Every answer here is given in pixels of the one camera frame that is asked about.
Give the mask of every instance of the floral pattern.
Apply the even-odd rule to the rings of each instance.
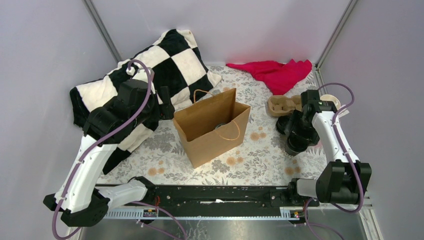
[[[154,184],[286,186],[292,178],[319,176],[326,166],[321,146],[310,147],[297,156],[289,156],[283,150],[282,138],[275,128],[277,118],[267,114],[267,101],[272,94],[263,82],[226,66],[212,66],[210,70],[222,75],[222,81],[211,90],[213,94],[237,88],[236,100],[251,106],[244,142],[194,169],[173,122],[160,121],[152,136],[128,159],[100,176],[99,184],[122,184],[131,177],[145,176]],[[314,79],[304,79],[286,96],[315,88]]]

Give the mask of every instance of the bag handle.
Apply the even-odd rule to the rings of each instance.
[[[212,95],[212,96],[215,96],[215,94],[213,94],[212,92],[205,91],[205,90],[202,90],[202,89],[196,89],[196,90],[194,90],[194,92],[193,92],[193,102],[194,102],[194,104],[196,103],[196,92],[197,92],[197,91],[204,92],[204,93],[210,94],[210,95]]]
[[[226,138],[226,137],[221,136],[221,134],[220,134],[218,131],[215,131],[215,132],[216,132],[216,134],[218,134],[218,136],[220,136],[222,139],[225,139],[225,140],[228,140],[228,141],[234,141],[234,140],[239,139],[239,137],[240,137],[240,127],[239,127],[239,125],[237,124],[237,122],[236,122],[236,121],[231,121],[231,122],[233,122],[233,123],[235,124],[235,126],[237,127],[237,130],[238,130],[238,135],[237,135],[237,137],[236,137],[236,138],[233,138],[233,139]]]
[[[211,93],[211,92],[209,92],[209,91],[205,91],[205,90],[202,90],[202,89],[196,89],[196,90],[194,90],[194,92],[193,92],[193,102],[194,102],[194,104],[196,103],[196,92],[197,92],[197,91],[204,92],[204,93],[210,94],[210,95],[212,95],[212,96],[215,96],[215,94],[213,94],[213,93]],[[223,137],[223,136],[221,136],[221,134],[220,134],[218,131],[215,131],[215,132],[216,132],[216,134],[218,134],[218,136],[220,136],[222,139],[224,139],[224,140],[228,140],[228,141],[234,141],[234,140],[239,139],[239,137],[240,137],[240,127],[239,127],[239,125],[237,124],[237,122],[236,122],[236,121],[232,121],[232,122],[235,124],[235,126],[237,127],[237,130],[238,130],[238,135],[237,135],[237,137],[236,137],[236,138],[231,139],[231,138]]]

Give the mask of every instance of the white square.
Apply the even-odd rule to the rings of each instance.
[[[170,55],[160,46],[152,46],[147,51],[138,54],[134,59],[142,61],[147,67],[153,68],[156,65],[170,58]]]
[[[177,53],[171,58],[188,85],[195,83],[206,74],[201,62],[191,48]]]

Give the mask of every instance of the cable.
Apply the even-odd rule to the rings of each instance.
[[[337,234],[342,240],[345,240],[345,238],[343,237],[343,235],[340,233],[340,232],[338,232],[336,229],[334,229],[334,228],[332,228],[332,227],[330,227],[330,226],[326,226],[326,225],[323,225],[323,224],[319,224],[319,223],[310,223],[309,222],[309,219],[308,219],[308,205],[309,205],[309,203],[312,201],[313,199],[312,199],[312,197],[311,198],[309,198],[309,200],[306,202],[306,204],[305,204],[305,221],[306,221],[306,225],[308,226],[308,228],[309,228],[309,230],[313,233],[313,235],[315,235],[315,237],[317,238],[317,239],[319,239],[319,240],[323,240],[322,238],[320,238],[319,236],[318,236],[318,234],[312,229],[312,226],[316,226],[316,227],[321,227],[321,228],[325,228],[325,229],[328,229],[328,230],[331,230],[331,231],[333,231],[335,234]]]
[[[160,208],[160,207],[158,207],[158,206],[153,206],[153,205],[150,205],[150,204],[147,204],[147,203],[144,203],[144,202],[140,202],[140,201],[133,201],[133,202],[131,202],[132,204],[138,204],[138,205],[142,205],[142,206],[146,206],[146,207],[150,207],[150,208],[154,208],[154,209],[156,209],[156,210],[159,210],[159,211],[162,211],[162,212],[164,212],[166,215],[168,215],[170,218],[172,218],[172,220],[174,220],[175,222],[176,222],[176,224],[178,225],[178,227],[179,227],[179,229],[181,229],[181,231],[182,231],[182,233],[184,234],[184,239],[181,239],[181,238],[178,238],[178,237],[176,237],[176,236],[174,236],[174,235],[172,235],[172,234],[170,234],[169,232],[166,232],[166,231],[164,231],[164,230],[162,230],[162,229],[159,229],[159,228],[157,228],[157,227],[154,227],[154,226],[150,226],[150,225],[148,225],[148,224],[145,224],[144,226],[147,226],[147,227],[149,227],[149,228],[151,228],[151,229],[154,229],[154,230],[157,230],[157,231],[159,231],[159,232],[161,232],[161,233],[163,233],[163,234],[165,234],[165,235],[168,235],[168,236],[170,236],[171,238],[174,238],[174,239],[177,239],[177,240],[187,240],[188,239],[188,236],[187,236],[187,232],[186,232],[186,230],[184,230],[184,228],[183,228],[183,226],[181,225],[181,223],[171,214],[171,213],[169,213],[168,211],[166,211],[165,209],[163,209],[163,208]]]
[[[345,144],[342,141],[342,137],[340,136],[339,129],[337,128],[337,125],[336,125],[336,120],[337,120],[337,116],[343,110],[345,110],[346,108],[348,108],[352,104],[354,104],[354,102],[355,102],[355,96],[354,96],[354,92],[348,86],[346,86],[346,85],[344,85],[342,83],[338,83],[338,82],[331,82],[331,83],[324,84],[324,85],[320,86],[318,88],[318,90],[320,90],[323,87],[329,86],[329,85],[338,85],[338,86],[344,87],[345,89],[347,89],[349,91],[350,96],[352,97],[352,100],[348,104],[346,104],[345,106],[342,106],[334,114],[334,116],[332,117],[332,122],[333,122],[333,125],[332,126],[333,126],[333,129],[334,129],[335,137],[337,138],[337,141],[340,144],[341,149],[345,153],[345,156],[346,156],[347,160],[349,161],[350,167],[352,168],[353,175],[355,176],[355,179],[356,179],[356,182],[357,182],[357,185],[358,185],[358,190],[359,190],[359,204],[358,204],[358,207],[356,209],[354,209],[354,210],[347,210],[347,209],[345,209],[345,208],[343,208],[343,207],[341,207],[341,206],[339,206],[339,205],[337,205],[335,203],[333,203],[333,205],[336,208],[342,210],[343,212],[354,214],[354,213],[359,212],[361,210],[362,206],[364,205],[364,189],[362,187],[361,179],[359,178],[359,174],[358,174],[358,171],[357,171],[357,169],[355,167],[354,161],[352,160],[351,156],[348,153],[348,149],[346,148]]]
[[[82,155],[79,157],[78,159],[78,163],[74,166],[74,168],[72,169],[68,180],[66,181],[65,187],[63,188],[63,192],[62,195],[60,196],[61,199],[59,200],[59,202],[57,203],[56,209],[54,210],[54,214],[53,214],[53,220],[51,222],[51,230],[53,232],[53,236],[57,239],[57,240],[66,240],[69,239],[70,237],[72,237],[73,235],[75,235],[80,229],[81,227],[78,227],[75,231],[73,231],[71,234],[69,234],[68,236],[62,237],[58,235],[58,231],[56,229],[56,221],[58,219],[58,214],[59,214],[59,210],[61,209],[61,206],[64,202],[64,199],[66,198],[66,195],[68,194],[68,190],[69,187],[71,185],[72,180],[74,179],[75,174],[77,173],[78,168],[80,167],[81,163],[83,162],[84,158],[89,154],[89,152],[91,150],[93,150],[97,145],[103,143],[105,140],[107,140],[108,138],[112,137],[113,135],[115,135],[116,133],[118,133],[119,131],[121,131],[123,128],[125,128],[127,125],[129,125],[132,121],[134,121],[136,119],[136,117],[143,111],[143,109],[145,108],[150,94],[151,94],[151,89],[152,89],[152,81],[153,81],[153,76],[150,74],[149,69],[147,68],[147,66],[142,63],[141,61],[137,60],[137,59],[132,59],[128,62],[127,65],[127,69],[131,68],[131,65],[136,62],[138,64],[140,64],[144,71],[146,72],[147,75],[147,94],[142,102],[142,104],[140,105],[140,107],[138,108],[138,110],[134,113],[134,115],[132,115],[126,122],[124,122],[121,126],[117,127],[115,130],[109,132],[108,134],[106,134],[105,136],[103,136],[102,138],[100,138],[99,140],[97,140],[95,143],[93,143],[91,146],[89,146],[83,153]]]

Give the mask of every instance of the gray floor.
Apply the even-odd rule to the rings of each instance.
[[[328,225],[339,231],[346,240],[367,239],[361,219],[357,214],[348,214],[336,209],[324,212],[311,209],[310,221]],[[156,220],[152,226],[167,230],[182,238],[178,226],[172,220]],[[293,227],[288,221],[268,220],[190,220],[181,221],[189,240],[314,240],[316,237],[308,227]],[[315,227],[322,239],[340,238],[326,229]],[[141,228],[134,220],[104,219],[99,224],[85,228],[82,240],[171,240],[171,237],[149,228]]]

